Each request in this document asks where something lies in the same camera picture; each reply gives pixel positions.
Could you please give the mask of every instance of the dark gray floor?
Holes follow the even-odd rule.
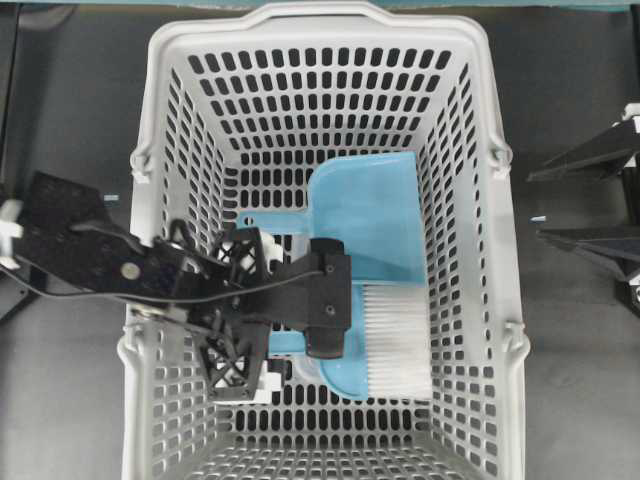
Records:
[[[527,331],[529,479],[635,479],[640,471],[640,321],[601,271],[538,243],[549,226],[624,221],[609,184],[526,184],[542,161],[610,125],[638,99],[628,14],[456,10],[487,30],[508,142]],[[7,161],[115,193],[126,224],[146,46],[172,8],[81,7],[24,15]],[[114,479],[122,444],[123,308],[40,300],[0,330],[0,478]]]

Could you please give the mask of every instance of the blue brush handle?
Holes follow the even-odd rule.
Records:
[[[302,212],[241,212],[236,218],[238,228],[258,227],[273,235],[309,233],[309,216]]]
[[[269,337],[269,356],[304,355],[304,335],[300,332],[271,332]]]

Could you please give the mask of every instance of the black metal bracket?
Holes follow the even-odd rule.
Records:
[[[640,108],[631,104],[623,121],[582,145],[550,160],[529,181],[619,177],[630,225],[582,229],[541,229],[539,238],[608,270],[614,296],[640,316]]]
[[[47,275],[37,268],[29,269],[29,282],[44,289]],[[0,276],[0,326],[9,323],[18,313],[40,298],[5,275]]]

